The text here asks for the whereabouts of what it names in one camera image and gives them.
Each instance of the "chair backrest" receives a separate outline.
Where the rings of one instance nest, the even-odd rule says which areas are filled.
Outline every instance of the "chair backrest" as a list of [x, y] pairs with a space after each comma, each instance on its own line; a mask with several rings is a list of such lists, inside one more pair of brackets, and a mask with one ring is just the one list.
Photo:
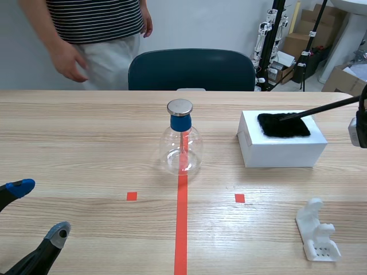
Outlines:
[[255, 69], [247, 56], [230, 50], [160, 50], [135, 58], [128, 84], [133, 91], [254, 91]]

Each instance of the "glass bottle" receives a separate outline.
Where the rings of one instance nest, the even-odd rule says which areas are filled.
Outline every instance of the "glass bottle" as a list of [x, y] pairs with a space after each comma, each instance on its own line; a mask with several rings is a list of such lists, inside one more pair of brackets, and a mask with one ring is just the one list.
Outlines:
[[202, 138], [192, 127], [190, 113], [193, 104], [189, 100], [176, 99], [168, 103], [167, 110], [171, 115], [171, 126], [161, 137], [161, 163], [172, 174], [196, 172], [202, 162]]

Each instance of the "table surface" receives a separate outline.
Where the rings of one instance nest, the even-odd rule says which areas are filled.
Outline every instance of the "table surface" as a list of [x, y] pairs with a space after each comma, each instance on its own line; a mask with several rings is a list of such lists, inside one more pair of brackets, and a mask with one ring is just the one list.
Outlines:
[[[329, 142], [314, 168], [246, 169], [242, 110], [309, 109], [341, 93], [0, 92], [0, 179], [35, 190], [0, 215], [0, 272], [56, 223], [72, 231], [50, 274], [173, 275], [177, 177], [161, 170], [166, 104], [194, 104], [202, 169], [189, 178], [188, 274], [367, 274], [367, 151], [351, 145], [357, 105], [321, 113]], [[126, 194], [138, 192], [136, 202]], [[245, 194], [246, 203], [236, 203]], [[313, 197], [341, 262], [308, 262], [295, 222]]]

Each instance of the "red square marker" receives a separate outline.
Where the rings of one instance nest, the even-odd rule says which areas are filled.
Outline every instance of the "red square marker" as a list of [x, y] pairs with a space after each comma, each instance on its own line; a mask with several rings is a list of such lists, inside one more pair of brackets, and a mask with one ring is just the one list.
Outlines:
[[138, 198], [138, 192], [128, 192], [126, 196], [127, 201], [135, 201]]
[[235, 194], [237, 203], [245, 203], [245, 195], [244, 194]]

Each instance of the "floor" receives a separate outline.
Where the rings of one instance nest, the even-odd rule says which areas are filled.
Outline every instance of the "floor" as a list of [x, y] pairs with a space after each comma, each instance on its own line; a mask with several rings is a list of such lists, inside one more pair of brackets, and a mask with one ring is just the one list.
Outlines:
[[[306, 80], [306, 92], [321, 92], [324, 84], [320, 83], [318, 81], [318, 76], [321, 73], [321, 71], [316, 72], [313, 76], [311, 76], [309, 79]], [[289, 81], [288, 83], [284, 85], [278, 85], [273, 90], [274, 92], [301, 92], [300, 90], [300, 84]]]

